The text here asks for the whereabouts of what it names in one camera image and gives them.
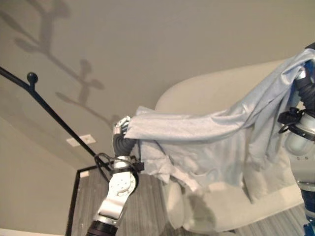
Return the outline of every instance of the floor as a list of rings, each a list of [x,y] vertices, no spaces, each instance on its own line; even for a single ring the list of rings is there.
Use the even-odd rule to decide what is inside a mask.
[[[73,236],[85,236],[92,218],[107,194],[108,184],[97,169],[80,178],[72,224]],[[140,184],[130,196],[117,236],[204,236],[174,230],[167,221],[162,201],[161,182],[140,175]],[[257,223],[235,230],[235,236],[302,236],[306,223],[303,206],[297,206]]]

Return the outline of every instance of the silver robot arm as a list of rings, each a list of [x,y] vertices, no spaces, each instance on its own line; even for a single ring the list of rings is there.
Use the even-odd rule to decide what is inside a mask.
[[[315,236],[315,59],[305,63],[295,78],[295,85],[305,109],[291,107],[280,114],[285,133],[282,146],[290,159],[292,173],[301,189],[308,225],[306,236]]]
[[[112,163],[108,194],[93,218],[87,236],[114,236],[124,214],[128,197],[138,184],[137,172],[144,170],[141,162],[132,163],[130,152],[136,140],[124,139],[130,117],[125,117],[114,126]]]

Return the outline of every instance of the black clamp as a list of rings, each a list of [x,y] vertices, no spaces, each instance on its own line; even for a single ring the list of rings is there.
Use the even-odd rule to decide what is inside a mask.
[[[306,110],[300,110],[296,107],[290,107],[289,111],[281,113],[278,117],[278,122],[284,124],[284,126],[278,131],[278,133],[282,134],[287,130],[290,130],[292,133],[295,133],[303,138],[315,141],[314,134],[300,129],[296,126],[296,124],[300,122],[305,112]]]

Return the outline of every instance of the white baseboard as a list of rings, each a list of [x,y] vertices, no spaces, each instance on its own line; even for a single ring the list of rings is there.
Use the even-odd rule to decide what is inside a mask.
[[[0,236],[62,236],[62,235],[48,235],[48,234],[41,234],[41,233],[0,229]]]

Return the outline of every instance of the electrical outlet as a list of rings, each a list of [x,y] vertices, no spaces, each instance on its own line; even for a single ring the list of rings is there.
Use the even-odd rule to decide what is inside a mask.
[[[79,136],[79,138],[80,138],[85,144],[93,144],[93,143],[96,143],[96,140],[92,137],[91,134],[82,135],[82,136]],[[73,146],[73,147],[80,146],[80,144],[79,144],[74,138],[67,139],[66,141],[67,141],[71,146]]]

